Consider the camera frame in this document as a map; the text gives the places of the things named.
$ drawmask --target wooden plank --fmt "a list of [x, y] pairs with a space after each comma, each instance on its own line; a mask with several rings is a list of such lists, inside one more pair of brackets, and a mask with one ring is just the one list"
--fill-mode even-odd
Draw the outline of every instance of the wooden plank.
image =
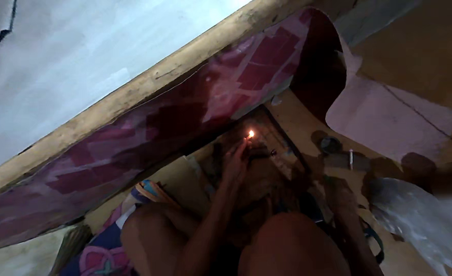
[[278, 23], [312, 0], [253, 0], [207, 32], [181, 47], [107, 97], [95, 103], [32, 147], [0, 166], [0, 189], [16, 184], [53, 160], [71, 145], [150, 100], [182, 74], [224, 47]]

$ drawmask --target pink fabric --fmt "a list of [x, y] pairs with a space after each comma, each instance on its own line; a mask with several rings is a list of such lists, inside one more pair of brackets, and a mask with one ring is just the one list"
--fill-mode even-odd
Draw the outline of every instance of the pink fabric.
[[81, 254], [81, 276], [131, 275], [132, 265], [123, 247], [105, 249], [87, 246]]
[[84, 215], [137, 173], [259, 104], [296, 70], [309, 22], [300, 11], [224, 50], [0, 194], [0, 247]]

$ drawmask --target floor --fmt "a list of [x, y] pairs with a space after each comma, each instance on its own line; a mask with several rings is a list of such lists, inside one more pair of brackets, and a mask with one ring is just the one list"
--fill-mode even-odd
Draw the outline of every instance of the floor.
[[[359, 73], [452, 109], [452, 0], [426, 0], [352, 48]], [[452, 141], [442, 152], [452, 161]]]

